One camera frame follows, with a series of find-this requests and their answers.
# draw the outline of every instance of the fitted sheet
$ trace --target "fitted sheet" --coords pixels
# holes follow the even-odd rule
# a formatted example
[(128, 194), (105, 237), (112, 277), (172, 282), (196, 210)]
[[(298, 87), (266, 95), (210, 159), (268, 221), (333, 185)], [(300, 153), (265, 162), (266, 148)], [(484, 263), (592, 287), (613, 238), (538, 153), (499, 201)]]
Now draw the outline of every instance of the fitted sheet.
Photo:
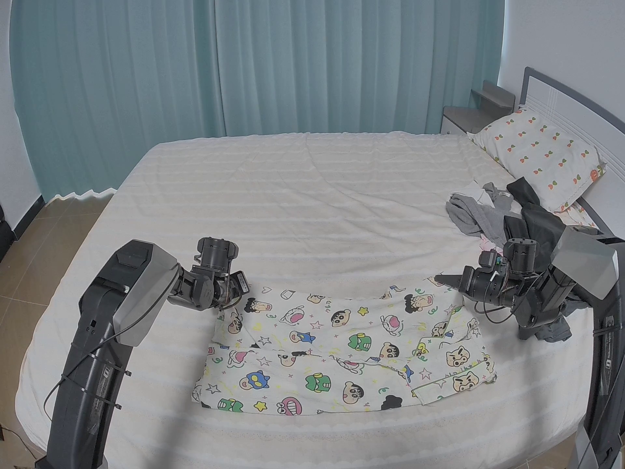
[[(450, 191), (472, 179), (500, 188), (513, 180), (456, 135), (289, 134), (156, 146), (103, 211), (35, 329), (16, 396), (22, 426), (46, 446), (43, 400), (65, 363), (77, 302), (130, 239), (158, 244), (189, 269), (198, 238), (226, 238), (239, 245), (233, 269), (251, 283), (367, 297), (389, 282), (477, 263), (479, 238), (460, 233), (444, 209)], [(105, 450), (110, 467), (507, 468), (573, 433), (586, 409), (587, 309), (568, 318), (573, 337), (560, 343), (520, 341), (514, 318), (493, 325), (478, 315), (499, 376), (488, 387), (426, 406), (295, 418), (191, 401), (215, 317), (163, 306), (121, 386), (123, 409)]]

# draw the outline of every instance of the white pillow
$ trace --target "white pillow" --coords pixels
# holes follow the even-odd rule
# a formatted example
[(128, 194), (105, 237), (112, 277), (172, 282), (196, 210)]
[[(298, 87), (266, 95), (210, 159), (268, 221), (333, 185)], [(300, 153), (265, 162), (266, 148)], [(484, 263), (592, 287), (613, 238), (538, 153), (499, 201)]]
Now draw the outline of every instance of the white pillow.
[(605, 170), (594, 147), (525, 107), (469, 137), (512, 176), (525, 177), (551, 212), (571, 206)]

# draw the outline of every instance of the wall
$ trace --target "wall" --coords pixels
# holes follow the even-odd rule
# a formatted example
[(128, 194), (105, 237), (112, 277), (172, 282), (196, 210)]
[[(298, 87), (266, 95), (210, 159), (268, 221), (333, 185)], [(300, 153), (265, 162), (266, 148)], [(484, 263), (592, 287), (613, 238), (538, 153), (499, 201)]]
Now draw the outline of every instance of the wall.
[(13, 229), (39, 198), (40, 192), (13, 108), (10, 17), (11, 0), (0, 0), (0, 205)]
[(625, 120), (625, 0), (506, 0), (499, 85), (531, 66)]

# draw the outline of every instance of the teal curtain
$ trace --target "teal curtain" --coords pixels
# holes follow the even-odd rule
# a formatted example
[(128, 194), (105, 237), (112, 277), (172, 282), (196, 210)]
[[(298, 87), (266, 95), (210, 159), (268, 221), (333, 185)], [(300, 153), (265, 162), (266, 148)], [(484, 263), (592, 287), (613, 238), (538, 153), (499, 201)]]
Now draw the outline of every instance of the teal curtain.
[(504, 0), (13, 0), (16, 111), (45, 199), (118, 187), (152, 146), (436, 133), (497, 80)]

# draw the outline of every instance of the white headboard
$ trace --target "white headboard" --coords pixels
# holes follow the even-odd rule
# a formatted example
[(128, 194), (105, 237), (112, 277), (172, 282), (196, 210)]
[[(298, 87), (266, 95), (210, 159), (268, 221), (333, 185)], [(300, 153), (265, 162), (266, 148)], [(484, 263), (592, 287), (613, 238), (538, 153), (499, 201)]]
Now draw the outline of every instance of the white headboard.
[(625, 238), (625, 122), (579, 92), (525, 68), (521, 104), (599, 150), (607, 171), (577, 201), (604, 232)]

